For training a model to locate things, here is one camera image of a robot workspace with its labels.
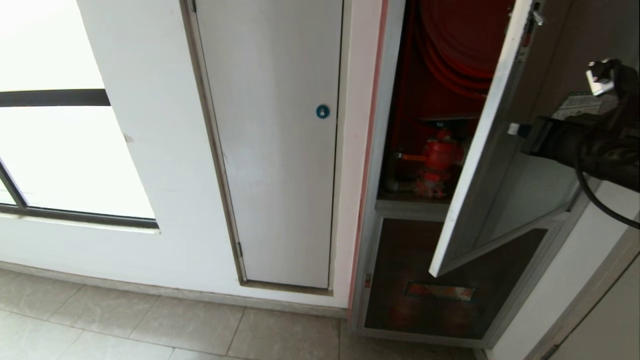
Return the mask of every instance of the blue lock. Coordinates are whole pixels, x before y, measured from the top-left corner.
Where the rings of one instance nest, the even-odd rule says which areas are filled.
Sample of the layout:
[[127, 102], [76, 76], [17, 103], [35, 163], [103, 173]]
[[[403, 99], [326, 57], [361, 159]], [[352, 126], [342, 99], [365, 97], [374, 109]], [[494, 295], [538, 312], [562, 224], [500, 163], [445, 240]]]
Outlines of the blue lock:
[[329, 106], [327, 106], [327, 105], [318, 106], [316, 108], [316, 115], [320, 119], [326, 119], [327, 117], [329, 117]]

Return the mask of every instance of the white wall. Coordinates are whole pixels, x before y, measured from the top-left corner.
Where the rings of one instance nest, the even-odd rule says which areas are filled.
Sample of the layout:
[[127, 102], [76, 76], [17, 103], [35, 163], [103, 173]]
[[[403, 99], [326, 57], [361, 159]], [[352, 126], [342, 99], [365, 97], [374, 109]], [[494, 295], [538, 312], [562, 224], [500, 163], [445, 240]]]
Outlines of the white wall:
[[627, 268], [550, 360], [603, 359], [640, 359], [640, 258]]
[[[640, 196], [608, 182], [596, 196], [618, 213], [634, 218]], [[627, 226], [589, 204], [496, 346], [490, 360], [523, 359], [587, 283]]]
[[179, 0], [78, 0], [160, 234], [0, 217], [0, 261], [119, 281], [347, 307], [381, 1], [348, 1], [333, 296], [239, 285]]

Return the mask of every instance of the white door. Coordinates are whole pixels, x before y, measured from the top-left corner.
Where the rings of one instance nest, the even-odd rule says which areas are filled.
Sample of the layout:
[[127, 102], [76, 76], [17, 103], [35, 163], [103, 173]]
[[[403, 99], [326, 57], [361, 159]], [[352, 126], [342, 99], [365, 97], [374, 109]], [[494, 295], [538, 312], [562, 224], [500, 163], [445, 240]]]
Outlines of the white door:
[[[544, 18], [541, 26], [533, 26], [534, 8]], [[523, 140], [507, 134], [509, 123], [551, 116], [570, 93], [588, 92], [584, 74], [590, 61], [619, 58], [636, 64], [637, 12], [637, 0], [516, 1], [431, 262], [432, 275], [461, 266], [570, 208], [578, 188], [574, 170], [519, 153]], [[594, 18], [602, 26], [593, 26]]]
[[247, 279], [327, 288], [342, 0], [196, 16]]

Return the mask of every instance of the fire hose cabinet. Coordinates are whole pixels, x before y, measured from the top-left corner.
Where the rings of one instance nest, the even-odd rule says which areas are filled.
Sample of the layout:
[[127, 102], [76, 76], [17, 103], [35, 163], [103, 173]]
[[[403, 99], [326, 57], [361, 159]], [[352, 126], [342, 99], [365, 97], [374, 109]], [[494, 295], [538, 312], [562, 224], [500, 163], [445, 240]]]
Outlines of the fire hose cabinet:
[[584, 73], [593, 60], [636, 63], [638, 4], [386, 6], [349, 328], [491, 348], [588, 203], [574, 169], [521, 153], [509, 124], [568, 103], [605, 111], [580, 93]]

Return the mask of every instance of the door frame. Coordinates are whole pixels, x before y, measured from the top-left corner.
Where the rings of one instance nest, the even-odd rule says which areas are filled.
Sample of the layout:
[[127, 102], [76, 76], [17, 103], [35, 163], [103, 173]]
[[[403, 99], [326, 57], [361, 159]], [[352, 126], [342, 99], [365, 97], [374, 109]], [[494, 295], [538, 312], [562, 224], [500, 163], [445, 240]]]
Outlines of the door frame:
[[307, 288], [304, 286], [295, 286], [288, 284], [276, 284], [266, 283], [260, 281], [251, 281], [247, 279], [246, 270], [244, 267], [244, 259], [242, 257], [242, 250], [240, 247], [239, 236], [236, 226], [236, 218], [234, 215], [233, 205], [231, 201], [230, 190], [227, 181], [227, 175], [224, 165], [222, 148], [220, 145], [220, 134], [218, 133], [218, 125], [216, 122], [216, 116], [213, 106], [213, 100], [211, 96], [211, 88], [209, 87], [209, 78], [206, 72], [204, 50], [200, 41], [200, 29], [198, 27], [198, 19], [196, 12], [196, 0], [179, 0], [180, 8], [182, 10], [182, 18], [184, 21], [184, 27], [187, 33], [187, 41], [189, 44], [189, 51], [191, 53], [191, 61], [193, 64], [193, 70], [198, 85], [200, 94], [200, 102], [202, 104], [202, 111], [206, 119], [207, 134], [209, 136], [209, 142], [211, 145], [211, 151], [214, 160], [214, 166], [216, 169], [216, 175], [218, 177], [218, 186], [220, 188], [220, 195], [223, 201], [223, 209], [225, 212], [225, 218], [227, 221], [227, 227], [229, 232], [229, 239], [231, 249], [234, 256], [234, 262], [236, 264], [236, 272], [238, 280], [241, 286], [249, 287], [262, 287], [270, 290], [282, 290], [311, 293], [314, 295], [326, 295], [333, 296], [333, 284], [335, 279], [335, 260], [336, 260], [336, 239], [337, 239], [337, 226], [338, 226], [338, 208], [340, 199], [340, 180], [342, 175], [342, 152], [346, 144], [344, 143], [344, 124], [345, 111], [347, 103], [346, 85], [347, 80], [350, 80], [348, 76], [348, 64], [349, 64], [349, 37], [351, 35], [351, 8], [353, 6], [353, 0], [342, 0], [342, 29], [340, 34], [340, 67], [339, 67], [339, 79], [338, 79], [338, 99], [337, 108], [335, 114], [337, 115], [336, 121], [336, 139], [335, 139], [335, 160], [333, 171], [333, 199], [332, 199], [332, 221], [330, 229], [330, 253], [329, 253], [329, 273], [328, 273], [328, 287], [327, 289]]

